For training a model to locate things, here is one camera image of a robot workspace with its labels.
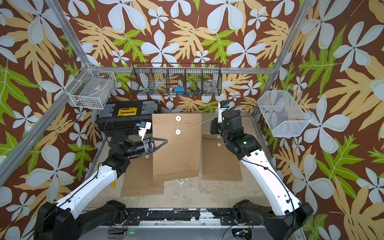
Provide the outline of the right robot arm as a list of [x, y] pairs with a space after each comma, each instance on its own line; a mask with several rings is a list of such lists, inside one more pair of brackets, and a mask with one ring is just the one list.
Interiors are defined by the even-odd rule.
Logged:
[[238, 223], [262, 225], [274, 240], [287, 240], [314, 213], [283, 183], [268, 161], [257, 139], [244, 132], [239, 110], [220, 108], [211, 122], [210, 133], [220, 135], [226, 148], [244, 163], [264, 191], [270, 206], [243, 200], [233, 206]]

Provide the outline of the brown kraft file bag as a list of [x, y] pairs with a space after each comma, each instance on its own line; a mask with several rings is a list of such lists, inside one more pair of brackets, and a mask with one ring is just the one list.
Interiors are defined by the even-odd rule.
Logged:
[[121, 190], [121, 197], [162, 195], [164, 182], [154, 181], [153, 156], [143, 155], [132, 159], [128, 166]]

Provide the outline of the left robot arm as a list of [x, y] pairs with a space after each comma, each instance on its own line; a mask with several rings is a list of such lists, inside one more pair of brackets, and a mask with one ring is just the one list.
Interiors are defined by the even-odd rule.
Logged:
[[108, 201], [102, 207], [83, 213], [85, 207], [107, 186], [124, 174], [132, 159], [154, 153], [167, 144], [166, 139], [147, 138], [138, 142], [125, 133], [114, 134], [110, 152], [96, 172], [56, 203], [40, 207], [31, 240], [78, 240], [87, 232], [104, 224], [126, 225], [126, 205]]

